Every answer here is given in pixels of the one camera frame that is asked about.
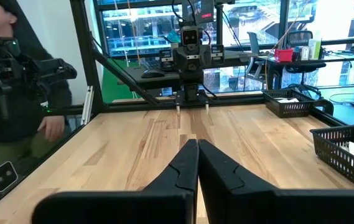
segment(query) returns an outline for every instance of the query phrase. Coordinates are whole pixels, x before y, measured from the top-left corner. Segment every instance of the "man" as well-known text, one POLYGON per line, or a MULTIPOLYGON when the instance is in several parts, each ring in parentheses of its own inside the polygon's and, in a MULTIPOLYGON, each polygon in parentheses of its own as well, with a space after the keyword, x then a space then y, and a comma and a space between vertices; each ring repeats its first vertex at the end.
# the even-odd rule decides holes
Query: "man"
MULTIPOLYGON (((14 37, 17 14, 9 0, 0 2, 0 37, 14 37)), ((22 54, 36 60, 51 59, 45 49, 27 47, 20 43, 22 54)), ((68 106, 72 94, 67 81, 51 85, 48 96, 50 105, 68 106)), ((7 96, 10 119, 1 119, 0 110, 0 165, 6 161, 17 164, 22 156, 40 158, 65 134, 66 121, 63 116, 42 116, 42 108, 37 100, 15 89, 7 96)))

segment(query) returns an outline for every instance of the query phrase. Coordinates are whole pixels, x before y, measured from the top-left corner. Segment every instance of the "wire basket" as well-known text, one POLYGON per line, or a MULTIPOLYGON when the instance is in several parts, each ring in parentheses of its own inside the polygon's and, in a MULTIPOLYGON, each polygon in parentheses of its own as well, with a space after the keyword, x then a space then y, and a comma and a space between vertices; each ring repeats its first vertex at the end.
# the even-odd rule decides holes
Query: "wire basket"
POLYGON ((308 116, 315 100, 292 89, 264 90, 265 105, 280 118, 308 116), (280 103, 275 98, 296 98, 298 103, 280 103))
POLYGON ((315 153, 354 183, 354 155, 341 148, 354 142, 354 125, 310 130, 314 136, 315 153))

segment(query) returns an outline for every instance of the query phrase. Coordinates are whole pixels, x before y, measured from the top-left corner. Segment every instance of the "office chair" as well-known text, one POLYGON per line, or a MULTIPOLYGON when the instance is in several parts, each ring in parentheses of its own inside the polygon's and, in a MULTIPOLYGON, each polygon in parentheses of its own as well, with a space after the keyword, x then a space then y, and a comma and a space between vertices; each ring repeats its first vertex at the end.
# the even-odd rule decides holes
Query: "office chair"
MULTIPOLYGON (((259 45, 258 45, 258 39, 257 35, 253 32, 247 32, 250 37, 250 46, 251 46, 251 52, 259 54, 259 45)), ((264 68, 263 66, 265 63, 260 60, 255 60, 254 57, 250 58, 249 65, 247 66, 247 69, 245 71, 245 76, 248 78, 251 78, 256 81, 260 81, 263 84, 262 89, 264 88, 264 68)), ((229 87, 231 89, 236 89, 235 87, 238 85, 238 77, 233 77, 229 79, 229 87)))
MULTIPOLYGON (((308 30, 292 31, 287 34, 287 44, 294 48, 296 46, 308 46, 309 40, 313 38, 312 32, 308 30)), ((322 98, 322 94, 319 88, 314 86, 306 85, 304 83, 304 75, 307 72, 313 72, 318 68, 326 67, 326 63, 310 63, 305 65, 287 65, 286 71, 289 73, 301 73, 301 83, 300 84, 290 84, 288 88, 293 88, 299 92, 311 97, 309 91, 313 91, 319 95, 319 99, 322 98)))
MULTIPOLYGON (((255 53, 255 54, 259 54, 259 45, 258 45, 257 34, 255 34, 254 32, 247 32, 247 33, 249 34, 249 38, 250 38, 251 52, 255 53)), ((249 63, 248 69, 247 69, 248 75, 249 75, 251 69, 253 68, 254 64, 257 65, 254 76, 251 77, 251 75, 250 75, 249 77, 254 80, 261 81, 262 83, 264 83, 265 71, 264 71, 263 66, 265 65, 265 62, 260 61, 260 60, 255 60, 253 57, 251 57, 250 63, 249 63)))

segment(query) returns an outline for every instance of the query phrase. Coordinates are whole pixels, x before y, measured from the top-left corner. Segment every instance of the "desk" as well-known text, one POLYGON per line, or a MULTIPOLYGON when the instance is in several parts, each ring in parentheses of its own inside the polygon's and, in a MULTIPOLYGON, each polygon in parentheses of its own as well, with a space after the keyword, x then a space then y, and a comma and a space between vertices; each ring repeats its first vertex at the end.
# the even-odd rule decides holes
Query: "desk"
MULTIPOLYGON (((309 130, 324 127, 311 116, 279 119, 264 105, 99 114, 0 201, 0 223, 28 224, 55 192, 143 189, 191 138, 280 188, 354 189, 315 155, 309 130)), ((208 223, 201 191, 197 203, 197 223, 208 223)))
MULTIPOLYGON (((267 60, 265 57, 258 57, 258 59, 263 61, 267 60)), ((272 85, 270 85, 268 89, 272 90, 273 88, 275 89, 282 88, 283 68, 286 65, 295 66, 295 65, 305 65, 310 63, 347 62, 347 61, 354 61, 354 55, 333 54, 333 55, 325 56, 323 59, 319 59, 319 60, 300 60, 295 62, 278 62, 274 57, 270 57, 268 59, 267 79, 268 79, 268 83, 272 83, 272 85), (275 83, 273 83, 275 73, 277 73, 278 75, 277 78, 275 78, 275 83)))

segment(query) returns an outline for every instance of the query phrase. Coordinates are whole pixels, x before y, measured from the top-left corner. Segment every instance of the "cable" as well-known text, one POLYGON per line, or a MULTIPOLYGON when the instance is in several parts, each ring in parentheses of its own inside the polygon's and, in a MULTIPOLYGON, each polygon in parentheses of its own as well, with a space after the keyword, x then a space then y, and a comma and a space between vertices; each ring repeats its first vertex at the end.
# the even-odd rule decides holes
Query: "cable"
POLYGON ((178 19, 181 19, 181 20, 183 20, 183 21, 186 21, 184 18, 182 18, 180 15, 178 15, 177 12, 175 11, 175 9, 174 9, 174 2, 175 2, 175 0, 172 0, 172 2, 171 2, 171 9, 172 9, 172 12, 174 13, 174 15, 175 15, 178 19))
POLYGON ((240 43, 240 40, 238 38, 238 36, 235 34, 234 30, 232 29, 232 25, 231 22, 229 21, 228 16, 225 14, 224 10, 222 9, 222 7, 220 6, 216 6, 219 10, 221 10, 223 16, 222 19, 224 20, 225 24, 228 26, 228 30, 232 35, 232 38, 234 38, 235 42, 238 44, 238 46, 240 47, 241 51, 244 52, 243 47, 240 43))
POLYGON ((328 100, 330 100, 331 102, 333 103, 338 103, 338 104, 342 104, 342 103, 354 103, 354 101, 336 101, 336 100, 333 100, 332 97, 334 96, 341 96, 341 95, 354 95, 354 93, 337 93, 337 94, 333 94, 329 97, 328 100))
MULTIPOLYGON (((127 0, 127 5, 128 5, 128 11, 129 11, 129 16, 131 17, 131 6, 129 5, 129 0, 127 0)), ((133 36, 134 36, 134 41, 135 41, 135 48, 137 50, 137 57, 138 57, 138 64, 139 66, 141 66, 141 59, 139 58, 139 51, 138 51, 138 43, 137 43, 137 36, 135 34, 135 26, 134 26, 134 21, 131 20, 131 24, 132 24, 132 29, 133 29, 133 36)))
MULTIPOLYGON (((116 13, 119 13, 119 8, 117 7, 116 1, 114 1, 114 8, 116 9, 116 13)), ((121 38, 121 45, 123 46, 123 48, 125 48, 125 46, 124 46, 123 30, 121 29, 120 20, 118 19, 117 22, 118 22, 118 25, 119 25, 119 35, 120 35, 120 38, 121 38)), ((126 56, 127 67, 129 67, 127 52, 126 52, 125 49, 124 49, 123 51, 124 51, 124 55, 126 56)))
POLYGON ((208 34, 208 32, 203 29, 203 32, 207 34, 207 37, 208 37, 208 44, 211 45, 211 42, 212 42, 212 38, 210 37, 210 34, 208 34))
POLYGON ((203 86, 203 88, 204 88, 209 94, 211 94, 211 95, 214 96, 214 100, 218 100, 218 97, 217 97, 212 91, 210 91, 210 90, 204 85, 204 83, 202 83, 202 86, 203 86))
MULTIPOLYGON (((310 0, 307 0, 302 9, 299 11, 296 19, 294 19, 293 23, 290 25, 290 27, 287 29, 287 31, 284 33, 284 35, 279 39, 279 41, 274 45, 274 47, 269 51, 269 52, 272 52, 285 38, 285 36, 290 32, 290 30, 293 28, 294 24, 296 23, 296 21, 298 20, 298 18, 300 17, 300 15, 302 14, 302 12, 304 11, 305 7, 307 6, 308 2, 310 0)), ((271 57, 271 54, 268 55, 268 57, 266 58, 265 60, 265 81, 266 81, 266 89, 268 90, 269 88, 269 85, 268 85, 268 73, 267 73, 267 65, 268 65, 268 60, 269 58, 271 57)))
POLYGON ((196 15, 195 15, 195 10, 193 9, 193 4, 190 0, 188 0, 189 2, 189 5, 190 5, 190 9, 192 10, 192 17, 193 17, 193 22, 195 23, 195 25, 197 26, 197 23, 196 23, 196 15))
MULTIPOLYGON (((331 56, 334 56, 334 57, 340 57, 340 58, 344 58, 344 59, 347 59, 346 57, 343 57, 343 56, 339 56, 338 53, 335 53, 333 51, 330 51, 330 53, 327 53, 328 55, 331 55, 331 56)), ((352 68, 352 62, 351 61, 347 61, 347 62, 350 62, 350 68, 352 68)))

